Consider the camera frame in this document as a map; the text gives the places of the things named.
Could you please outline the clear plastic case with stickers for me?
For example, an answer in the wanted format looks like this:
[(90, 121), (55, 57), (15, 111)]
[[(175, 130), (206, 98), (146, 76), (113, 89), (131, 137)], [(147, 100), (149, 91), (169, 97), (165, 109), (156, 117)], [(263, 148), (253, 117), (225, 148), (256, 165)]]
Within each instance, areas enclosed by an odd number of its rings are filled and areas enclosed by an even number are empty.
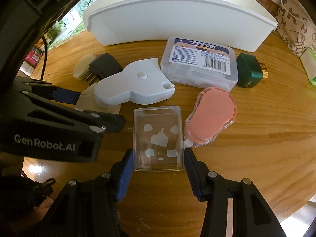
[(133, 113), (134, 170), (184, 169), (182, 114), (178, 106), (139, 108)]

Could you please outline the black power plug adapter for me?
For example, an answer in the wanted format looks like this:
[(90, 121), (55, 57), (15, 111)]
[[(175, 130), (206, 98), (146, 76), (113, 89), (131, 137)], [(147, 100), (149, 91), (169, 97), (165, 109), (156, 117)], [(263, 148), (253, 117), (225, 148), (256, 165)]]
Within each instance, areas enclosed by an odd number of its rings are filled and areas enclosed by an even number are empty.
[(90, 62), (89, 75), (85, 79), (89, 85), (95, 84), (104, 78), (122, 72), (123, 67), (111, 54), (101, 54)]

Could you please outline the beige square box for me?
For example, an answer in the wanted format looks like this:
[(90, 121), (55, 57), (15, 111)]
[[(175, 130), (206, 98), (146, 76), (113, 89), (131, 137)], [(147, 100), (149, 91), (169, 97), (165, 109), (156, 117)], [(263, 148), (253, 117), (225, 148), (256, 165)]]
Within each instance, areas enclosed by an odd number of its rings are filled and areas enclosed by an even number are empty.
[(121, 104), (117, 106), (112, 106), (109, 108), (101, 107), (97, 104), (95, 97), (94, 97), (94, 89), (97, 83), (92, 84), (86, 90), (84, 90), (75, 105), (75, 109), (79, 111), (95, 111), (95, 112), (104, 112), (104, 113), (112, 113), (112, 114), (119, 114)]

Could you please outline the red pen holder can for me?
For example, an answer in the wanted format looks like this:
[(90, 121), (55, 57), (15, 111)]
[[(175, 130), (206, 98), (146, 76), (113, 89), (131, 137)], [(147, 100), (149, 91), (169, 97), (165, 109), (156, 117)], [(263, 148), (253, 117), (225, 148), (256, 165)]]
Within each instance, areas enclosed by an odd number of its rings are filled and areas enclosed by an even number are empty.
[(40, 62), (44, 52), (37, 47), (33, 47), (30, 52), (25, 57), (23, 63), (21, 64), (20, 71), (27, 76), (31, 76), (34, 69)]

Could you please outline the pink correction tape dispenser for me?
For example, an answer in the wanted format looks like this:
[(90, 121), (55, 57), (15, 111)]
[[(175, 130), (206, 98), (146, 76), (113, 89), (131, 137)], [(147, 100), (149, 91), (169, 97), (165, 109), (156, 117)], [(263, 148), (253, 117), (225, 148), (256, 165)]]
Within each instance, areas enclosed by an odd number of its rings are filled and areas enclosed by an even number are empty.
[(230, 93), (218, 88), (204, 89), (185, 121), (184, 148), (205, 146), (236, 118), (237, 105)]

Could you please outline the landscape picture calendar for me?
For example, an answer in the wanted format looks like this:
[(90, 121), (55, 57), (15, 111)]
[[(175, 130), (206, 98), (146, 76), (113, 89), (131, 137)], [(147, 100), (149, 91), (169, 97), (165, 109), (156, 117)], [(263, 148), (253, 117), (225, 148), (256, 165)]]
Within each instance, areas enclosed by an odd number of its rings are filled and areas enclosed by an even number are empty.
[(70, 37), (85, 30), (83, 11), (96, 0), (80, 0), (62, 19), (55, 22), (48, 32), (48, 48), (58, 47)]

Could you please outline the white plastic shaped holder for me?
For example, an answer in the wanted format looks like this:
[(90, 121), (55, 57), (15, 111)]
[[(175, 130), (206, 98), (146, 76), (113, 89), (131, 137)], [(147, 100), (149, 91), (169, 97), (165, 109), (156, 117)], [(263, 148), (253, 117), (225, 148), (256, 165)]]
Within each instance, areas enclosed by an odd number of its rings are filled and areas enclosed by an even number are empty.
[(108, 108), (125, 102), (154, 104), (172, 97), (175, 85), (162, 73), (157, 58), (137, 60), (120, 73), (99, 81), (94, 97), (99, 106)]

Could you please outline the clear floss pick box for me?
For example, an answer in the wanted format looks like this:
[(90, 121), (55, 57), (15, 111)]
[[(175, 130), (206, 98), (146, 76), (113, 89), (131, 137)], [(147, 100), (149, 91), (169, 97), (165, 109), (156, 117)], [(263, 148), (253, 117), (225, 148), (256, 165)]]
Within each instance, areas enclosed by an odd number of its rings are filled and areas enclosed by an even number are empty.
[(171, 82), (197, 88), (231, 92), (238, 82), (235, 51), (216, 43), (170, 37), (160, 67)]

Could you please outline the green tissue pack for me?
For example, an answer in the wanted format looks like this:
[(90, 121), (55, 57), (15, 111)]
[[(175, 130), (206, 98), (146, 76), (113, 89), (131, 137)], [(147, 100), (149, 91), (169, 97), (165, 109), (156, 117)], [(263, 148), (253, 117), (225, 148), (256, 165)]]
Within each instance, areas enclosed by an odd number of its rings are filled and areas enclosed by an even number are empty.
[(310, 48), (307, 48), (300, 57), (300, 61), (304, 67), (306, 75), (309, 82), (315, 87), (315, 77), (316, 77), (316, 62), (315, 54)]

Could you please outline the white plastic storage bin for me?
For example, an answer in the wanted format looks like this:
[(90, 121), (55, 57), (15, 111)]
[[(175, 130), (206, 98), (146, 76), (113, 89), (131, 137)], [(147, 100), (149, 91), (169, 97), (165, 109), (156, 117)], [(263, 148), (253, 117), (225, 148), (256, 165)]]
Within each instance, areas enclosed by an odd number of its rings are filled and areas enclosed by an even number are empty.
[(103, 45), (175, 36), (248, 52), (277, 28), (255, 0), (96, 0), (83, 20)]

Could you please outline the patterned beige fabric bag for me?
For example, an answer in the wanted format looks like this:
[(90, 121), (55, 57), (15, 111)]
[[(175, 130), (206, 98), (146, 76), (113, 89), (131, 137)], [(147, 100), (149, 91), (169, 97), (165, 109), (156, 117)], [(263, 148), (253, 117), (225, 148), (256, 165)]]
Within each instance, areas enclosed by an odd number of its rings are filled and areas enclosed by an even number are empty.
[(292, 53), (301, 57), (310, 48), (315, 54), (315, 24), (298, 0), (280, 0), (276, 31)]

